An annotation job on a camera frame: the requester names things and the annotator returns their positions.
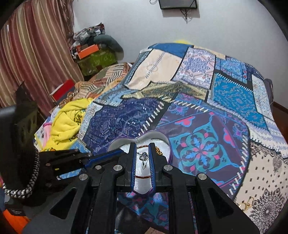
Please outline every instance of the striped curtain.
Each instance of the striped curtain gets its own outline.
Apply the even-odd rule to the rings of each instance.
[[[0,106],[15,104],[15,91],[26,89],[47,116],[54,107],[50,93],[72,79],[83,81],[73,62],[73,0],[28,0],[1,29]]]

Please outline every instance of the white wall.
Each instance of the white wall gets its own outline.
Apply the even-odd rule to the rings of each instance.
[[[123,61],[135,61],[154,43],[188,40],[253,65],[273,81],[274,100],[288,108],[288,42],[257,0],[199,0],[188,23],[179,10],[162,11],[149,0],[74,0],[73,5],[74,30],[102,22],[123,47]]]

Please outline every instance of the orange box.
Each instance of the orange box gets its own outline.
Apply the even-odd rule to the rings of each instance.
[[[90,54],[92,54],[98,50],[99,50],[98,45],[89,46],[88,48],[81,50],[78,53],[79,59],[85,58],[86,56],[88,56],[88,55],[90,55]]]
[[[81,45],[76,46],[76,50],[78,53],[80,53],[81,52]]]

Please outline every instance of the necklace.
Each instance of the necklace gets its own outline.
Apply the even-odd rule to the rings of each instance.
[[[143,145],[143,146],[139,146],[137,147],[137,149],[141,149],[141,148],[145,148],[148,147],[148,145]],[[163,155],[163,153],[161,152],[161,150],[159,149],[159,147],[155,147],[156,148],[156,153],[159,155]],[[146,152],[143,152],[142,154],[138,153],[138,155],[140,155],[139,159],[142,161],[142,168],[145,169],[147,166],[147,162],[148,162],[148,154]],[[150,178],[150,176],[135,176],[136,178],[139,179],[147,179]]]

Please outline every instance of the jewelry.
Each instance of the jewelry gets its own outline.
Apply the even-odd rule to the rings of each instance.
[[[137,147],[137,149],[141,149],[141,148],[144,148],[144,147],[148,147],[148,145],[143,145],[143,146],[139,146],[139,147]],[[156,153],[157,154],[159,154],[159,155],[163,155],[163,153],[160,151],[160,149],[158,148],[158,147],[155,147],[156,148]],[[148,160],[148,154],[146,153],[146,152],[143,152],[142,154],[140,154],[140,153],[138,153],[137,152],[137,154],[138,155],[140,155],[140,157],[139,157],[139,159],[142,161],[142,168],[143,168],[143,170],[146,168],[146,166],[147,166],[147,160]]]
[[[135,176],[136,178],[139,178],[139,179],[148,179],[150,178],[150,176]]]
[[[254,197],[250,197],[248,202],[242,202],[240,205],[239,205],[239,208],[244,211],[244,210],[248,210],[249,208],[251,208],[253,206],[253,202],[254,202]]]

